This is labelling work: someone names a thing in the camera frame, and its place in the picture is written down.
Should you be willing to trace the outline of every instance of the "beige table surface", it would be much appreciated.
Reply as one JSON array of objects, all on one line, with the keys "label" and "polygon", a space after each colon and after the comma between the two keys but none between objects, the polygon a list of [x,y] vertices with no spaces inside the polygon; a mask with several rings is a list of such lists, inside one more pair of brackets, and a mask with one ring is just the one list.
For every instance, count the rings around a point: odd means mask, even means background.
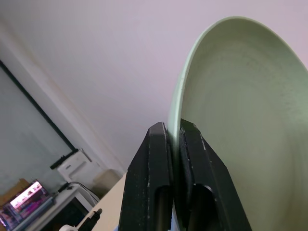
[{"label": "beige table surface", "polygon": [[122,179],[99,201],[99,203],[86,215],[83,221],[91,215],[93,211],[97,211],[99,208],[103,210],[101,218],[96,223],[92,231],[114,231],[119,224],[120,212],[122,206],[122,198],[124,191],[126,174]]}]

